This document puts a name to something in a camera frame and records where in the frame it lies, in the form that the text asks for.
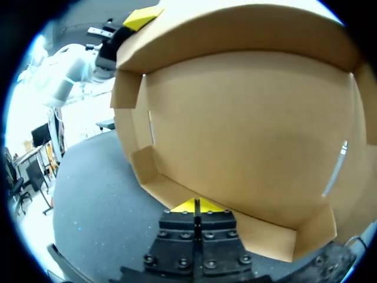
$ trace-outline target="desk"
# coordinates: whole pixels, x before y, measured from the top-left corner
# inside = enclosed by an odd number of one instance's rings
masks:
[[[114,119],[110,119],[110,120],[98,122],[98,123],[96,123],[96,125],[98,127],[100,127],[101,131],[103,131],[104,128],[109,129],[109,130],[114,130],[115,129]]]
[[[60,164],[54,191],[55,243],[84,275],[108,282],[119,278],[120,266],[144,270],[143,256],[156,238],[164,209],[138,184],[117,133],[98,134],[72,146]],[[253,271],[276,281],[321,251],[292,263],[253,254]]]
[[[30,164],[30,158],[35,156],[37,153],[39,153],[39,155],[41,156],[41,160],[42,160],[41,149],[42,149],[42,146],[38,146],[34,149],[29,150],[23,156],[20,156],[19,158],[17,158],[16,160],[13,161],[13,165],[16,167],[20,177],[21,177],[21,171],[19,169],[20,165],[24,164],[26,161],[28,161],[29,164]]]
[[[29,150],[28,152],[26,152],[24,155],[20,156],[19,158],[17,158],[16,160],[13,161],[13,164],[14,166],[16,167],[17,171],[18,171],[18,174],[19,176],[21,177],[21,171],[19,169],[20,165],[24,164],[26,161],[29,162],[30,164],[30,158],[33,157],[33,156],[36,156],[38,153],[39,153],[39,156],[41,158],[41,162],[42,162],[42,167],[43,167],[43,175],[45,176],[44,172],[45,172],[45,169],[46,169],[46,166],[50,167],[51,170],[52,170],[52,173],[54,174],[54,176],[56,177],[56,174],[55,174],[55,171],[52,167],[52,164],[47,156],[47,159],[48,159],[48,165],[45,165],[45,163],[43,162],[43,157],[42,157],[42,153],[41,153],[41,149],[45,146],[42,145],[42,146],[38,146],[38,147],[35,147],[31,150]]]

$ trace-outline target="ceiling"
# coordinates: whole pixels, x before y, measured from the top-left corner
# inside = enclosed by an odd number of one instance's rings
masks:
[[[61,19],[51,21],[42,34],[49,54],[70,43],[99,44],[100,40],[86,35],[89,27],[102,27],[107,19],[121,24],[128,14],[158,4],[159,0],[81,0]]]

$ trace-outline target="cardboard box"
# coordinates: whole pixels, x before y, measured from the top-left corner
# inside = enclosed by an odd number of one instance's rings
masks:
[[[247,249],[290,262],[336,224],[359,231],[348,222],[371,191],[377,85],[337,22],[232,5],[166,6],[119,49],[111,106],[145,190],[168,208],[204,196],[232,209]]]

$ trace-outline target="bolt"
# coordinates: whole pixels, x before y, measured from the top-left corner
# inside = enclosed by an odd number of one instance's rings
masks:
[[[237,232],[236,231],[229,231],[228,234],[227,234],[228,238],[233,238],[233,237],[236,237],[237,236]]]
[[[191,238],[191,234],[187,233],[187,232],[181,233],[180,236],[181,236],[182,239],[190,239]]]
[[[327,269],[326,269],[326,276],[329,277],[333,272],[334,272],[334,269],[335,267],[334,266],[329,266]]]
[[[241,264],[251,264],[252,258],[249,254],[244,254],[240,256],[239,261],[241,262]]]
[[[321,265],[324,263],[324,260],[323,260],[323,258],[319,255],[319,256],[316,257],[316,259],[315,259],[315,263],[316,263],[317,266],[321,266]]]
[[[151,254],[144,255],[144,263],[151,265],[156,261],[156,259]]]
[[[158,235],[161,237],[161,238],[166,238],[167,237],[167,235],[168,235],[168,233],[166,232],[166,231],[159,231],[158,232]]]
[[[204,267],[208,269],[215,269],[217,267],[216,260],[208,259],[204,262]]]
[[[179,261],[178,261],[178,267],[180,269],[186,269],[190,266],[190,263],[187,259],[185,258],[181,258]]]
[[[207,240],[211,240],[214,238],[214,233],[212,232],[206,232],[204,233],[204,237],[207,239]]]

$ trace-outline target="black chair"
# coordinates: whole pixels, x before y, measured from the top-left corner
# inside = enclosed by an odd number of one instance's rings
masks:
[[[46,212],[48,212],[49,210],[52,209],[52,206],[49,205],[48,201],[46,200],[46,197],[45,195],[43,194],[42,190],[41,190],[41,187],[43,185],[43,183],[46,184],[46,187],[47,187],[47,193],[48,193],[48,185],[47,185],[47,182],[43,176],[43,173],[41,171],[41,168],[39,167],[39,163],[36,160],[32,161],[30,163],[30,165],[26,168],[26,173],[28,174],[28,177],[29,177],[29,180],[30,180],[30,184],[33,188],[34,191],[40,191],[43,198],[45,199],[47,205],[48,205],[48,209],[46,209],[45,211],[43,211],[43,214],[46,215]]]
[[[29,192],[23,192],[21,188],[24,186],[24,178],[20,177],[17,179],[17,173],[16,169],[13,167],[13,164],[9,161],[5,161],[5,166],[7,167],[8,177],[12,181],[13,185],[11,185],[8,180],[5,181],[5,185],[7,186],[7,189],[9,190],[9,197],[15,198],[17,201],[16,207],[18,207],[18,204],[21,206],[22,213],[26,215],[26,212],[24,211],[24,208],[22,205],[24,204],[25,199],[29,199],[31,202],[33,201],[31,198],[31,195]]]

